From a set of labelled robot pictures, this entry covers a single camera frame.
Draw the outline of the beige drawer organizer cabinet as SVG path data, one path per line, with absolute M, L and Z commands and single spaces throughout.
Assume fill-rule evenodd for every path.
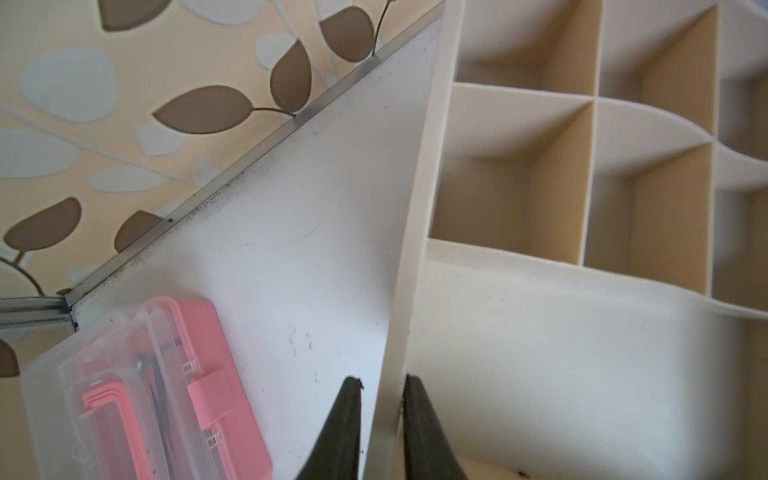
M 364 467 L 767 475 L 767 5 L 448 1 Z

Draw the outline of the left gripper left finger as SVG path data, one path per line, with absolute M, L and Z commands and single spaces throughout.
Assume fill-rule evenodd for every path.
M 346 377 L 297 479 L 356 480 L 360 463 L 362 382 Z

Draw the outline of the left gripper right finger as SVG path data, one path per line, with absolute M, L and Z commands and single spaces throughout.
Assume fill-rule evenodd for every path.
M 448 442 L 422 380 L 415 375 L 406 376 L 402 422 L 406 479 L 468 479 Z

